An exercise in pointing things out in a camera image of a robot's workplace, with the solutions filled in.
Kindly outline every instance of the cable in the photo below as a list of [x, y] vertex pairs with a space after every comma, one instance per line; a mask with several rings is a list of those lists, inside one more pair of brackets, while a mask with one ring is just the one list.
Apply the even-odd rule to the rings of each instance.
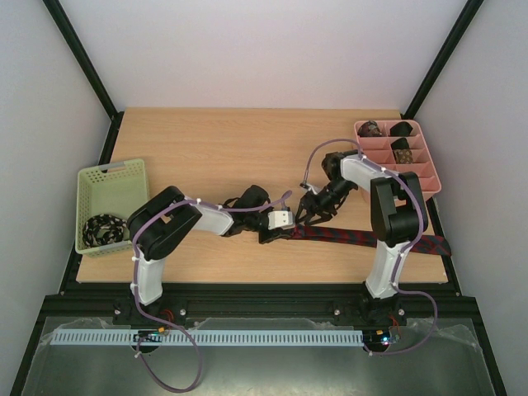
[[365, 345], [365, 350], [367, 352], [369, 352], [370, 356], [372, 356], [372, 355], [377, 355], [377, 356], [399, 355], [399, 354], [402, 354], [402, 353], [405, 353], [405, 352], [414, 351], [415, 349], [419, 348], [424, 342], [426, 342], [429, 339], [429, 337], [435, 332], [436, 321], [438, 319], [438, 306], [436, 305], [435, 299], [433, 299], [425, 291], [406, 291], [406, 290], [401, 290], [398, 287], [398, 285], [396, 284], [395, 281], [396, 281], [396, 275], [398, 274], [398, 269], [399, 269], [399, 267], [401, 265], [402, 258], [403, 258], [402, 252], [405, 252], [406, 250], [410, 250], [416, 243], [418, 243], [418, 241], [422, 237], [422, 234], [423, 234], [423, 215], [422, 215], [422, 210], [420, 208], [420, 205], [418, 204], [418, 200], [417, 200], [416, 196], [414, 196], [414, 194], [411, 191], [411, 189], [403, 182], [403, 180], [399, 178], [398, 174], [394, 173], [394, 172], [391, 172], [389, 169], [387, 169], [385, 167], [381, 167], [379, 164], [377, 164], [377, 163], [375, 163], [373, 161], [370, 161], [366, 157], [366, 155], [363, 154], [363, 150], [361, 149], [361, 146], [359, 145], [359, 143], [357, 143], [353, 139], [331, 139], [331, 140], [328, 140], [326, 142], [321, 143], [319, 146], [314, 148], [312, 153], [309, 156], [308, 163], [306, 164], [306, 170], [304, 171], [304, 180], [303, 180], [304, 184], [306, 184], [308, 182], [308, 174], [309, 174], [310, 163], [312, 162], [312, 158], [314, 157], [314, 155], [317, 152], [317, 150], [319, 150], [320, 148], [326, 146], [327, 144], [336, 143], [336, 142], [350, 142], [350, 143], [355, 144], [357, 146], [357, 152], [358, 152], [358, 155], [359, 155], [359, 159], [363, 163], [366, 163], [367, 165], [369, 165], [373, 169], [377, 170], [378, 172], [382, 172], [382, 173], [388, 175], [389, 177], [392, 177], [402, 187], [402, 189], [407, 193], [407, 195], [411, 199], [412, 205], [417, 210], [417, 216], [418, 216], [418, 233], [417, 233], [417, 236], [415, 237], [415, 239], [413, 239], [411, 242], [409, 242], [407, 245], [405, 245], [402, 248], [402, 250], [400, 250], [400, 254], [396, 258], [396, 262], [394, 263], [394, 269], [393, 269], [393, 272], [392, 272], [392, 274], [390, 276], [390, 284], [392, 285], [394, 290], [396, 290], [396, 292], [400, 293], [401, 295], [421, 295], [421, 296], [426, 297], [427, 299], [429, 299], [431, 301], [432, 308], [433, 308], [433, 320], [432, 320], [431, 328], [430, 328], [429, 332], [426, 334], [426, 336], [420, 342], [418, 342], [417, 344], [415, 344], [413, 346], [410, 346], [409, 348], [402, 349], [400, 351], [373, 352], [373, 351], [371, 351], [369, 349], [369, 347], [367, 345]]
[[209, 202], [204, 202], [202, 200], [182, 200], [182, 201], [176, 202], [174, 204], [171, 204], [167, 208], [161, 210], [159, 213], [157, 213], [155, 216], [153, 216], [151, 219], [149, 219], [145, 224], [143, 224], [139, 228], [138, 232], [135, 234], [134, 238], [132, 239], [132, 246], [134, 248], [133, 260], [134, 260], [134, 286], [135, 286], [134, 287], [134, 300], [135, 300], [135, 307], [138, 310], [138, 312], [140, 314], [142, 314], [145, 318], [153, 320], [154, 322], [165, 324], [165, 325], [167, 325], [167, 326], [169, 326], [171, 328], [175, 328], [176, 330], [182, 332], [186, 336], [186, 338], [191, 342], [192, 346], [195, 349], [196, 355], [198, 356], [198, 371], [196, 373], [196, 377], [195, 377], [194, 381], [192, 382], [192, 384], [189, 385], [187, 388], [184, 388], [184, 389], [173, 388], [172, 386], [165, 384], [163, 381], [161, 381], [154, 374], [154, 372], [150, 368], [149, 364], [147, 363], [147, 361], [143, 357], [143, 355], [142, 355], [141, 351], [139, 350], [139, 348], [141, 347], [141, 343], [146, 339], [146, 337], [141, 337], [138, 340], [138, 343], [136, 344], [136, 348], [135, 348], [136, 355], [135, 356], [138, 357], [141, 360], [141, 362], [144, 364], [145, 368], [147, 369], [148, 374], [150, 375], [150, 377], [161, 388], [167, 390], [168, 392], [172, 392], [174, 394], [184, 394], [185, 392], [189, 392], [189, 391], [195, 389], [196, 386], [198, 386], [198, 383], [200, 382], [200, 377], [201, 377], [201, 372], [203, 370], [204, 361], [203, 361], [203, 357], [202, 357], [201, 352], [200, 352], [200, 348], [196, 344], [195, 339], [192, 337], [191, 334], [189, 334], [187, 332], [187, 330], [183, 326], [178, 326], [175, 323], [171, 323], [171, 322], [169, 322], [167, 320], [164, 320], [164, 319], [161, 319], [161, 318], [156, 318], [155, 316], [146, 313], [141, 308], [141, 303], [139, 302], [139, 286], [138, 286], [138, 281], [139, 281], [139, 257], [140, 257], [140, 251], [139, 251], [139, 247], [138, 247], [138, 240], [139, 240], [139, 237], [141, 236], [141, 234], [145, 231], [145, 229], [150, 227], [158, 219], [162, 218], [164, 215], [166, 215], [167, 213], [169, 213], [170, 211], [176, 209], [179, 206], [183, 206], [183, 205], [187, 205], [187, 204], [207, 205], [207, 206], [209, 206], [211, 208], [215, 208], [217, 210], [222, 210], [222, 211], [226, 211], [226, 212], [253, 212], [253, 211], [264, 210], [264, 209], [267, 209], [267, 208], [272, 207], [274, 205], [283, 204], [291, 196], [291, 194], [292, 194], [292, 191], [289, 190], [289, 191], [285, 192], [283, 194], [283, 196], [279, 200], [276, 200], [274, 202], [271, 202], [271, 203], [268, 203], [268, 204], [265, 204], [265, 205], [262, 205], [262, 206], [258, 206], [258, 207], [254, 207], [254, 208], [245, 208], [245, 209], [223, 208], [222, 206], [214, 205], [214, 204], [211, 204]]

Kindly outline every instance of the pink compartment tray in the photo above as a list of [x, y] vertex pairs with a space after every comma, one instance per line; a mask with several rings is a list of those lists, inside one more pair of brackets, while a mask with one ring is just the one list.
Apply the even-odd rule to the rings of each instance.
[[406, 139], [409, 142], [412, 152], [412, 160], [414, 163], [399, 165], [394, 160], [393, 151], [390, 145], [399, 136], [390, 136], [390, 128], [403, 120], [375, 120], [381, 130], [383, 136], [379, 138], [361, 138], [357, 131], [366, 120], [357, 121], [354, 124], [354, 135], [357, 142], [365, 152], [365, 155], [388, 169], [398, 172], [415, 172], [420, 179], [420, 186], [422, 187], [423, 199], [428, 200], [442, 188], [438, 173], [436, 173], [435, 164], [431, 159], [431, 153], [425, 137], [423, 136], [422, 128], [413, 120], [405, 120], [412, 126], [411, 135]]

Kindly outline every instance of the green basket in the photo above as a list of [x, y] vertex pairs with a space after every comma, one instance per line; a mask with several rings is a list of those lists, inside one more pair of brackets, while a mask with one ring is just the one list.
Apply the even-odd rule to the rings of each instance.
[[149, 200], [149, 182], [143, 159], [87, 167], [78, 173], [75, 250], [89, 257], [130, 249], [125, 240], [105, 246], [88, 247], [83, 241], [84, 224], [95, 215], [114, 215], [127, 220]]

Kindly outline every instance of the white wall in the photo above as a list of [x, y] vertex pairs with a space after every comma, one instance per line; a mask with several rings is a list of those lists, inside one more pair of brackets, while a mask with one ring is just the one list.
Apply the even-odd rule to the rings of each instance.
[[118, 108], [405, 111], [465, 0], [63, 0]]
[[528, 2], [487, 0], [419, 111], [441, 219], [507, 390], [528, 366]]
[[8, 394], [75, 230], [76, 175], [109, 120], [42, 1], [0, 12], [0, 394]]

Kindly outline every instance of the wooden table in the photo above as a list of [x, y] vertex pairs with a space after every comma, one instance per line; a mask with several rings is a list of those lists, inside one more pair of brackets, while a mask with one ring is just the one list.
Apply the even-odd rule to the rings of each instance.
[[[120, 127], [112, 162], [142, 158], [151, 196], [169, 185], [193, 198], [220, 203], [258, 184], [278, 199], [294, 194], [297, 209], [306, 161], [315, 146], [352, 137], [357, 120], [395, 119], [398, 111], [240, 110], [130, 108]], [[351, 149], [332, 144], [315, 155], [310, 182], [324, 186], [325, 153]], [[353, 191], [329, 227], [370, 229], [370, 208]], [[432, 233], [431, 226], [427, 233]], [[166, 282], [362, 282], [370, 273], [371, 247], [315, 241], [275, 241], [259, 245], [256, 233], [221, 238], [191, 232], [168, 257]], [[130, 282], [132, 252], [84, 257], [79, 282]], [[412, 252], [401, 277], [405, 282], [446, 282], [439, 256]]]

